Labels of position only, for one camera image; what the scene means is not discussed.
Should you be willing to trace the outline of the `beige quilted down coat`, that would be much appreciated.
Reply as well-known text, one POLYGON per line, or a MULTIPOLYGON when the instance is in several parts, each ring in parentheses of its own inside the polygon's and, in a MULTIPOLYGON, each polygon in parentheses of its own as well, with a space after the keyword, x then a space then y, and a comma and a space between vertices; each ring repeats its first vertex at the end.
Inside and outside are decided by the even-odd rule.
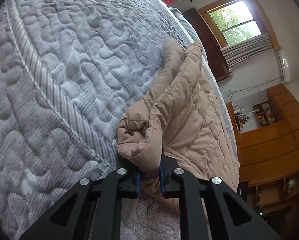
POLYGON ((160 192, 162 155, 198 178, 220 177, 233 190, 239 183, 239 162, 202 52, 200 43, 183 49, 177 40, 166 38, 163 70, 117 126, 117 151, 143 172, 143 192, 176 213, 179 201, 160 192))

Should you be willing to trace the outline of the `wooden wardrobe desk unit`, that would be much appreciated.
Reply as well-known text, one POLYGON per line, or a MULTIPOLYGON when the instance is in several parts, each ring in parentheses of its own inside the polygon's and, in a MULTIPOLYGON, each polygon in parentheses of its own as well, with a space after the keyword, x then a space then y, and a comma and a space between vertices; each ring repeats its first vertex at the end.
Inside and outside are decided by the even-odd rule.
POLYGON ((259 127, 235 132, 247 203, 262 216, 279 211, 298 215, 299 102, 279 84, 267 89, 267 101, 253 109, 259 127))

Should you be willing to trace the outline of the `dark wooden headboard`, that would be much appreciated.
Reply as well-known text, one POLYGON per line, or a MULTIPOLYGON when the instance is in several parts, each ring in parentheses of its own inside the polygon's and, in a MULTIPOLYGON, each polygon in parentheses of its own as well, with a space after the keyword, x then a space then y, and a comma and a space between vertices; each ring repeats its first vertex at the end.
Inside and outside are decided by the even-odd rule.
POLYGON ((230 77, 232 73, 221 52, 221 47, 200 13, 195 8, 191 8, 184 12, 183 15, 198 34, 207 54, 209 67, 216 81, 220 82, 230 77))

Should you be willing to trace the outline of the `grey floral quilted bedspread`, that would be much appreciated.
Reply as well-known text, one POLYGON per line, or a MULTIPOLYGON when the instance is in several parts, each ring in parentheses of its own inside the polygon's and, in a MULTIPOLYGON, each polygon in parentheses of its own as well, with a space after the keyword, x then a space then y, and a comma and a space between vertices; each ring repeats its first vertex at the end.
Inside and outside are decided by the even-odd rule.
POLYGON ((161 0, 0 7, 0 229, 19 239, 77 181, 116 170, 116 127, 193 39, 161 0))

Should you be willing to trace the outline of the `striped rear curtain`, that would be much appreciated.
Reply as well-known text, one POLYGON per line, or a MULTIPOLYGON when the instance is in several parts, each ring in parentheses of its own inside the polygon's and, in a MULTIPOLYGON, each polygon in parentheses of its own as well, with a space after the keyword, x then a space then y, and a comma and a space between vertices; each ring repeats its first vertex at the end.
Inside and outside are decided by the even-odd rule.
POLYGON ((257 55, 273 50, 271 37, 264 33, 245 41, 221 48, 228 67, 233 68, 257 55))

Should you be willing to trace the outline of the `grey blue pillow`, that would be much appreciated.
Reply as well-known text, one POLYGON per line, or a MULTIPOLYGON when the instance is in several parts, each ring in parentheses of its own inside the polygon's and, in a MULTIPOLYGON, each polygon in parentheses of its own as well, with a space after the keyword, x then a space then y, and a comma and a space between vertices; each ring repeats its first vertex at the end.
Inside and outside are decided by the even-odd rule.
POLYGON ((201 45, 201 39, 198 36, 197 32, 195 31, 194 27, 190 24, 190 22, 184 17, 184 15, 181 13, 180 10, 177 8, 169 7, 170 12, 172 15, 177 19, 179 24, 186 30, 188 35, 193 39, 194 42, 200 42, 201 45))

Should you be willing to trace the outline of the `wooden framed rear window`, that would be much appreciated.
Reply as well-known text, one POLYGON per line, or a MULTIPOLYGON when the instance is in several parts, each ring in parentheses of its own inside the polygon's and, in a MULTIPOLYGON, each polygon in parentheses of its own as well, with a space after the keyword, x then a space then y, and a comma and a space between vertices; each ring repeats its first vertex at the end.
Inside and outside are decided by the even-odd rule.
POLYGON ((222 48, 268 33, 280 49, 272 24, 258 0, 218 0, 198 9, 222 48))

